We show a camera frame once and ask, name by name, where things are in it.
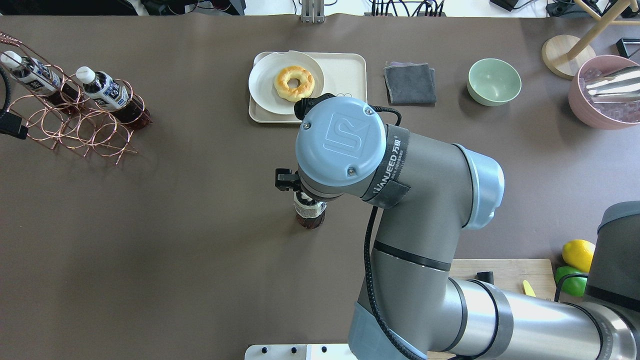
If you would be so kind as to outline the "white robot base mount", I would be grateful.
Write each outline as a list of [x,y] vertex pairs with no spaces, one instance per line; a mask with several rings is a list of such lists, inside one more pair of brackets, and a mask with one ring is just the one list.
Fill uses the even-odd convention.
[[254,344],[245,360],[356,360],[345,343]]

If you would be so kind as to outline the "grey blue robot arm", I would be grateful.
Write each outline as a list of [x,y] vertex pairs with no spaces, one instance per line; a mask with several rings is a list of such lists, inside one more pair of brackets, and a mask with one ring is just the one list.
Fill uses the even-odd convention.
[[491,157],[386,124],[381,107],[326,93],[294,105],[298,171],[275,185],[382,209],[364,244],[348,346],[359,360],[637,360],[639,202],[610,206],[579,304],[450,276],[462,230],[485,227],[505,176]]

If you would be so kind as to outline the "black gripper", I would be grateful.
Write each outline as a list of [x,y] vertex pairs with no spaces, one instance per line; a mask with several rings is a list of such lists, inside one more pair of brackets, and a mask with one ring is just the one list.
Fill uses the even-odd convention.
[[297,171],[289,168],[275,168],[274,186],[282,192],[302,191],[302,183]]

